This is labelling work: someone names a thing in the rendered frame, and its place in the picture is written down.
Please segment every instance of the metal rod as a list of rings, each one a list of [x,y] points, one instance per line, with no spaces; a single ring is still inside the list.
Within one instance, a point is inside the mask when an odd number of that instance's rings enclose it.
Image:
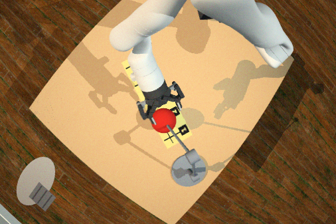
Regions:
[[[176,133],[171,129],[171,127],[169,125],[167,125],[167,128],[173,134],[173,136],[179,141],[179,143],[182,145],[182,147],[185,149],[185,151],[188,152],[189,150],[186,147],[186,145],[184,143],[182,143],[181,139],[176,135]]]

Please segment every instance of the yellow mat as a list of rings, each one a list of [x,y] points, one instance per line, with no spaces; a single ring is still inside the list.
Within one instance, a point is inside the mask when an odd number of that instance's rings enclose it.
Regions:
[[[242,35],[217,21],[200,21],[188,0],[175,20],[151,37],[167,83],[185,98],[184,139],[206,161],[192,187],[175,183],[173,162],[185,151],[160,142],[109,34],[146,0],[122,0],[74,49],[31,105],[41,122],[88,167],[164,222],[176,223],[216,179],[265,111],[292,58],[269,67]]]
[[[132,79],[131,79],[131,74],[133,73],[133,71],[132,71],[131,67],[129,66],[128,61],[127,60],[123,61],[122,66],[123,66],[124,70],[126,71],[126,74],[129,78],[129,81],[131,81],[131,83],[133,84],[135,92],[139,96],[139,101],[144,101],[145,96],[143,95],[140,87],[137,85],[136,81],[132,81]],[[170,109],[171,111],[173,111],[174,115],[176,116],[176,125],[173,128],[173,131],[174,131],[174,133],[176,133],[176,135],[178,135],[178,137],[181,139],[182,142],[185,139],[187,139],[188,137],[192,136],[192,133],[191,133],[191,131],[190,131],[183,115],[182,115],[182,113],[180,113],[179,109],[177,108],[176,103],[174,103],[172,101],[168,101],[163,106],[160,106],[160,108],[166,108],[166,109]],[[165,133],[165,134],[158,132],[158,134],[161,137],[161,139],[163,140],[163,143],[165,144],[167,149],[169,149],[170,147],[179,143],[175,139],[173,134],[170,133],[170,132]]]

